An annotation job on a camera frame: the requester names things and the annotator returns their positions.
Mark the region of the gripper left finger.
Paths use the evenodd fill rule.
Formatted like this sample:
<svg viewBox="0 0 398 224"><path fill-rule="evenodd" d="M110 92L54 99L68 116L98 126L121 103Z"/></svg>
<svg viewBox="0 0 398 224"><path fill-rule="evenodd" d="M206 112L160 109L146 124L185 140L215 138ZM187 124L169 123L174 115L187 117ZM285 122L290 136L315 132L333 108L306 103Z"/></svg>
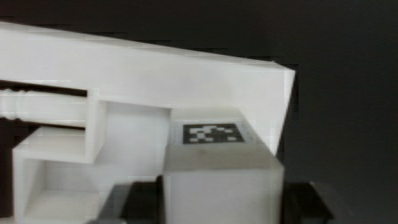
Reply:
<svg viewBox="0 0 398 224"><path fill-rule="evenodd" d="M164 179L118 184L87 224L166 224Z"/></svg>

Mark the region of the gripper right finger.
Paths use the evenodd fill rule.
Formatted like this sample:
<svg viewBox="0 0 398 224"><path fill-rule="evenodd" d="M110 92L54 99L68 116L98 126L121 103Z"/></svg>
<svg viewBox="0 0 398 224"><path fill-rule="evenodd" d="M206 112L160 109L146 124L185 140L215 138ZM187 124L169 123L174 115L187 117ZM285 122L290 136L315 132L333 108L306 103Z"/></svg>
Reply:
<svg viewBox="0 0 398 224"><path fill-rule="evenodd" d="M281 224L349 224L354 217L343 197L320 182L286 182Z"/></svg>

